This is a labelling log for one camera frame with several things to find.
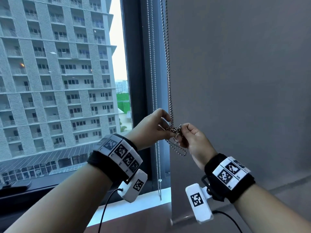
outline person's right arm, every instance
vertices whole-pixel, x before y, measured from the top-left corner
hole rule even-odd
[[[184,139],[177,136],[180,146],[189,148],[196,164],[204,170],[207,162],[217,154],[216,150],[204,133],[192,124],[183,124],[182,133]],[[233,205],[254,233],[311,232],[309,221],[256,184],[248,188]]]

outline person's left arm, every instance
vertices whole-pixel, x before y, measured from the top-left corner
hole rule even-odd
[[[170,117],[158,109],[125,137],[138,150],[174,134],[165,131]],[[26,211],[5,233],[84,232],[112,181],[100,169],[86,164]]]

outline white device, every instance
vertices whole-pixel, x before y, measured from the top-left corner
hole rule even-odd
[[[214,219],[212,211],[207,203],[207,200],[212,198],[212,196],[207,193],[207,187],[201,188],[199,184],[195,183],[186,187],[186,194],[194,216],[199,224]]]
[[[129,184],[126,184],[124,181],[121,183],[119,189],[123,189],[123,191],[118,190],[118,194],[127,202],[134,202],[144,187],[147,178],[148,175],[141,169],[138,169]]]

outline black cable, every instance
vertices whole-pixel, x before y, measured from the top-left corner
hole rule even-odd
[[[98,233],[100,232],[101,223],[102,223],[103,218],[104,218],[104,213],[105,213],[105,210],[106,210],[106,208],[107,208],[107,204],[108,204],[108,202],[109,202],[111,196],[113,195],[113,193],[116,192],[116,191],[118,191],[118,190],[123,191],[123,189],[115,189],[115,190],[110,194],[110,196],[109,196],[108,199],[107,199],[107,202],[106,202],[106,204],[105,204],[105,208],[104,208],[104,211],[103,211],[103,215],[101,216],[101,220],[100,220],[100,223],[99,223]]]
[[[212,214],[217,214],[217,213],[226,215],[228,218],[230,218],[231,221],[233,221],[233,223],[234,223],[234,224],[236,225],[236,227],[239,229],[239,231],[240,231],[241,233],[243,233],[242,230],[241,230],[241,228],[239,227],[239,225],[236,223],[236,221],[235,221],[231,216],[229,216],[228,214],[226,214],[225,212],[222,212],[222,211],[218,211],[218,210],[212,211]]]

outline person's right hand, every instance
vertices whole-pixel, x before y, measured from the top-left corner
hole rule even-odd
[[[195,163],[204,171],[204,167],[208,161],[217,155],[216,150],[204,133],[192,124],[183,124],[181,126],[181,132],[184,137],[182,139],[180,134],[177,135],[176,139],[178,144],[183,148],[189,149]]]

